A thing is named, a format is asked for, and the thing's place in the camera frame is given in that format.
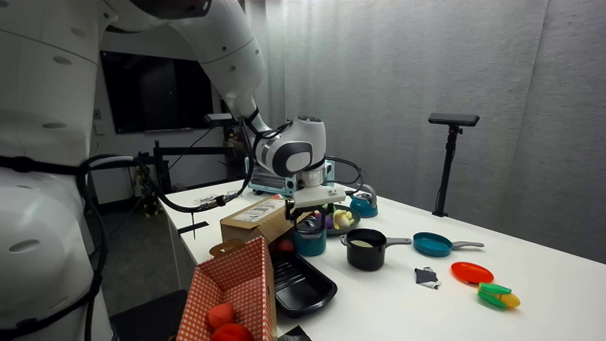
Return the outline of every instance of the frying pan handle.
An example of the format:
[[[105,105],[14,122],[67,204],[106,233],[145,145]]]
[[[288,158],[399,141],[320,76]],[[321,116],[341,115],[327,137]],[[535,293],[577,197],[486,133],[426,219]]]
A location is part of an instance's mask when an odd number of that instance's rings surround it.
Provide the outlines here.
[[[391,245],[410,245],[413,241],[410,238],[388,238],[385,243],[385,247],[389,248]]]
[[[475,243],[473,241],[453,241],[453,250],[456,250],[456,249],[461,248],[463,246],[476,246],[478,248],[483,248],[484,244],[482,244],[482,243]]]
[[[344,234],[341,235],[341,244],[347,246],[348,248],[351,247],[351,245],[349,245],[349,243],[347,243],[347,236]]]

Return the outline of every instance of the gray curtain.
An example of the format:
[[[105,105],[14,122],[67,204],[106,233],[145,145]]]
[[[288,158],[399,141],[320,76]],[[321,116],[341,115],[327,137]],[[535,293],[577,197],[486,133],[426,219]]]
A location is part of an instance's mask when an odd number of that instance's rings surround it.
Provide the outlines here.
[[[433,210],[447,128],[427,118],[477,114],[458,139],[450,216],[606,262],[603,0],[247,6],[258,36],[265,23],[272,116],[322,118],[328,152],[380,195]]]

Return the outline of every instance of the white table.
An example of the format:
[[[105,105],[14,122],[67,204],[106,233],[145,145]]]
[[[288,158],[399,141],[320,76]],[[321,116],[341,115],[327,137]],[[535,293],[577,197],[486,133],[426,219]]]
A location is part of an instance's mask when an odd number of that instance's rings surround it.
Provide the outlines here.
[[[169,199],[193,206],[194,199],[240,188],[241,181],[179,192]],[[219,221],[263,197],[247,189],[222,208],[195,215],[210,225],[181,235],[195,263],[211,258],[208,250],[221,242]],[[347,263],[345,247],[329,238],[326,251],[306,259],[338,286],[333,300],[320,311],[291,320],[278,315],[281,335],[301,325],[314,341],[325,340],[606,340],[606,265],[451,218],[434,217],[418,208],[381,198],[379,215],[362,219],[361,228],[382,231],[388,237],[410,237],[435,232],[450,240],[479,241],[484,249],[453,251],[430,258],[412,246],[387,249],[385,265],[363,272]],[[191,215],[164,206],[178,256],[175,228],[191,224]],[[522,304],[517,309],[491,308],[476,295],[474,286],[456,280],[454,262],[482,265],[494,282],[511,288]],[[181,278],[183,261],[177,259]],[[415,283],[415,268],[430,266],[443,285],[433,290]],[[183,280],[181,286],[188,288]]]

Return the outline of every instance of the black cooking pot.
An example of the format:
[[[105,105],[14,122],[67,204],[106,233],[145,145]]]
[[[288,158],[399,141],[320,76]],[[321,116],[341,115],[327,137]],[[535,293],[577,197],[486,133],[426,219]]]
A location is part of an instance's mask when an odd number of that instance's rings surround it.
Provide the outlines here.
[[[387,238],[372,229],[355,229],[341,236],[347,247],[347,261],[355,268],[376,271],[385,263],[385,249],[391,245],[410,245],[410,238]]]

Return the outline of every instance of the gray floor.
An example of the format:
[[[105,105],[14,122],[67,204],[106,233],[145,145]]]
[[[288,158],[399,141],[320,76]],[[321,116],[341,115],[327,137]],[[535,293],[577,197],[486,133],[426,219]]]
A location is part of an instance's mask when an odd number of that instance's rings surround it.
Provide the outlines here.
[[[126,215],[104,215],[107,233],[114,231]],[[93,239],[98,240],[90,214],[87,221]],[[150,218],[133,214],[110,237],[109,247],[102,288],[110,316],[179,289],[164,213]]]

